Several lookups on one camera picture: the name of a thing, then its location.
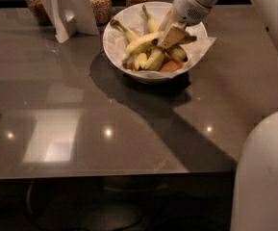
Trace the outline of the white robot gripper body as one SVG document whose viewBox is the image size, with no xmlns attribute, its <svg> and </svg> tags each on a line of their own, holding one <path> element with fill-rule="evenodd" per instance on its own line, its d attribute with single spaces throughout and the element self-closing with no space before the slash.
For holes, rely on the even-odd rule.
<svg viewBox="0 0 278 231">
<path fill-rule="evenodd" d="M 173 0 L 172 18 L 187 26 L 193 26 L 199 24 L 210 10 L 196 0 Z"/>
</svg>

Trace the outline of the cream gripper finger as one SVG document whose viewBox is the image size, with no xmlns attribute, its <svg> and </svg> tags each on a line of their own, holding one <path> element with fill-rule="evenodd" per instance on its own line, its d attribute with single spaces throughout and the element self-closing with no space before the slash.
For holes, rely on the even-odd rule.
<svg viewBox="0 0 278 231">
<path fill-rule="evenodd" d="M 184 29 L 171 25 L 164 31 L 163 36 L 158 41 L 158 45 L 163 49 L 170 48 L 182 40 L 187 34 L 188 32 Z"/>
<path fill-rule="evenodd" d="M 171 24 L 172 21 L 172 9 L 169 9 L 164 17 L 164 19 L 162 20 L 160 26 L 159 26 L 159 30 L 160 31 L 165 31 L 166 28 Z"/>
</svg>

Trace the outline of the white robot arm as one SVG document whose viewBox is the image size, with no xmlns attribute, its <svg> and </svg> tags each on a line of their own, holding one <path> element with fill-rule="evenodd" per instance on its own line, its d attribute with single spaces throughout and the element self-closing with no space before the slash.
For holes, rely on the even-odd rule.
<svg viewBox="0 0 278 231">
<path fill-rule="evenodd" d="M 174 31 L 200 23 L 218 0 L 173 0 L 160 46 L 177 42 Z M 278 53 L 278 0 L 250 0 Z M 230 231 L 278 231 L 278 111 L 245 140 L 236 170 Z"/>
</svg>

